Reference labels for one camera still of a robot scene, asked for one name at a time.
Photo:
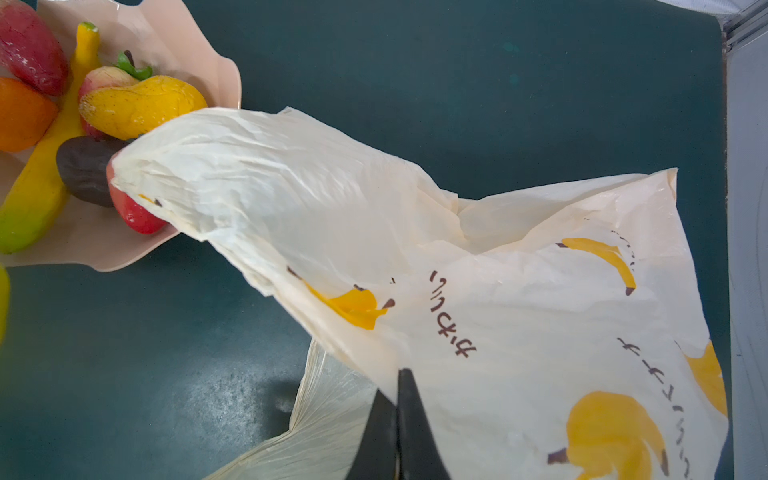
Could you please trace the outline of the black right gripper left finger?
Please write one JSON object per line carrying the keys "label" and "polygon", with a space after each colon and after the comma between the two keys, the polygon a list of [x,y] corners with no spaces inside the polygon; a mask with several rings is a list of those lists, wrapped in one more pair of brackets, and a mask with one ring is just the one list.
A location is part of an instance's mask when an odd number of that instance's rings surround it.
{"label": "black right gripper left finger", "polygon": [[397,477],[397,420],[396,405],[377,391],[346,480],[394,480]]}

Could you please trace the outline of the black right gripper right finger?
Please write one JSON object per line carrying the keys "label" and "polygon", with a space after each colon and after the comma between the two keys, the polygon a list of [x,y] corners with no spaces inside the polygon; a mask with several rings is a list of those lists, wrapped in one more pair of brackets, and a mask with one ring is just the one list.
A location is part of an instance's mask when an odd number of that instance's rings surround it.
{"label": "black right gripper right finger", "polygon": [[410,369],[398,373],[397,427],[399,478],[449,480]]}

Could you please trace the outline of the cream banana-print plastic bag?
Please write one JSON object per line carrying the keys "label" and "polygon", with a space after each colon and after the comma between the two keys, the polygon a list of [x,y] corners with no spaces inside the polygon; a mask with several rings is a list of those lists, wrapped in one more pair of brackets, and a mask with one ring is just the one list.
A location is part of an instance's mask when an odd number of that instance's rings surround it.
{"label": "cream banana-print plastic bag", "polygon": [[729,421],[677,173],[464,200],[300,112],[211,108],[113,184],[394,397],[455,479],[711,479]]}

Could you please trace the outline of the orange toy fruit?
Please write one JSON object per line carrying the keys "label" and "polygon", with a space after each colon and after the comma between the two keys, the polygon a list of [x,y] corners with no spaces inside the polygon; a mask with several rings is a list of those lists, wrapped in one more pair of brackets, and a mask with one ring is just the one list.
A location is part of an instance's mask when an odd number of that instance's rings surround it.
{"label": "orange toy fruit", "polygon": [[57,105],[25,83],[1,78],[1,150],[16,153],[34,146],[58,115]]}

